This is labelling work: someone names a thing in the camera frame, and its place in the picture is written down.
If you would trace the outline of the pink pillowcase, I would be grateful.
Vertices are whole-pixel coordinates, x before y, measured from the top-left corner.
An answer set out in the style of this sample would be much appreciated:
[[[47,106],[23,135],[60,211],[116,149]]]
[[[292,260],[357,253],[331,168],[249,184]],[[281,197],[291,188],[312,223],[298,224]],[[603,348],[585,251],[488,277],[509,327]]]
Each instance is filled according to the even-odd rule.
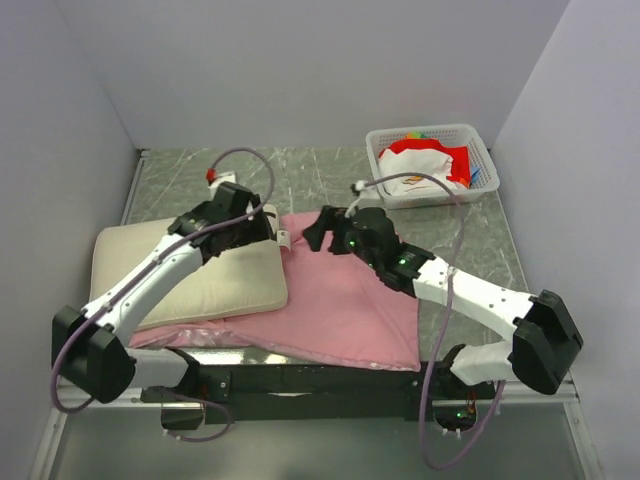
[[[330,365],[419,370],[417,300],[386,288],[353,255],[312,252],[302,231],[315,217],[297,213],[280,221],[291,245],[281,251],[288,294],[279,308],[144,329],[132,346],[253,346]]]

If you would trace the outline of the cream pillow with bear print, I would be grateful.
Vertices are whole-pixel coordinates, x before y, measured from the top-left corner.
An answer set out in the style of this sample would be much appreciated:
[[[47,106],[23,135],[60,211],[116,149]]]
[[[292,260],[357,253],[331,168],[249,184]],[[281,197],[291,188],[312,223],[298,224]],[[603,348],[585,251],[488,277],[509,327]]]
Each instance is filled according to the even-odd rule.
[[[148,256],[172,222],[167,218],[103,230],[94,248],[89,299],[106,293]],[[180,282],[138,329],[268,312],[287,300],[280,245],[264,240],[211,259]]]

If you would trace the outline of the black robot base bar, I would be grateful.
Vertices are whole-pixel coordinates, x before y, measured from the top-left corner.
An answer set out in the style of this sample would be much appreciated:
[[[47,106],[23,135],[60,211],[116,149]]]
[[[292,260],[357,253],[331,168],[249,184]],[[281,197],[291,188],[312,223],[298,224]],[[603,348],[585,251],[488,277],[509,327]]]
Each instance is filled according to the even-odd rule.
[[[236,421],[402,418],[417,421],[423,380],[421,370],[388,371],[322,364],[203,365],[191,390],[182,395],[226,407]],[[475,406],[492,400],[496,387],[481,383],[469,387],[436,362],[431,376],[426,417],[433,402]],[[224,412],[202,406],[179,406],[173,395],[146,388],[143,403],[160,403],[160,421],[167,430],[194,431],[202,424],[223,425]]]

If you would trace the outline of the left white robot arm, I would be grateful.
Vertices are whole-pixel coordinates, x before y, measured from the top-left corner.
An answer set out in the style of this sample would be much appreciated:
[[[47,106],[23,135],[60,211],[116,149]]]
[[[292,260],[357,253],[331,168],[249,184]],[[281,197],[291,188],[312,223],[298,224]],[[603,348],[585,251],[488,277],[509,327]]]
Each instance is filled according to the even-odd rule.
[[[52,322],[52,378],[64,378],[106,404],[129,388],[164,388],[176,401],[193,399],[200,364],[175,350],[132,349],[148,314],[186,277],[226,250],[271,237],[263,201],[251,190],[221,183],[212,199],[178,216],[152,252],[102,296]]]

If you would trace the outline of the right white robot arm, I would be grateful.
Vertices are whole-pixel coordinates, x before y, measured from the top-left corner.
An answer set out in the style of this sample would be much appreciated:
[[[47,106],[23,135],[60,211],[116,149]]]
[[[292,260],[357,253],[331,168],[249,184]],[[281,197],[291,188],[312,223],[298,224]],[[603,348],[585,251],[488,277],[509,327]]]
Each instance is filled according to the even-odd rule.
[[[349,214],[344,208],[325,206],[303,237],[317,252],[326,233],[333,235],[329,252],[355,255],[386,287],[450,307],[499,335],[496,343],[456,347],[446,356],[448,368],[438,378],[449,398],[460,399],[482,382],[511,380],[553,395],[584,345],[558,294],[517,292],[460,271],[401,240],[379,207]]]

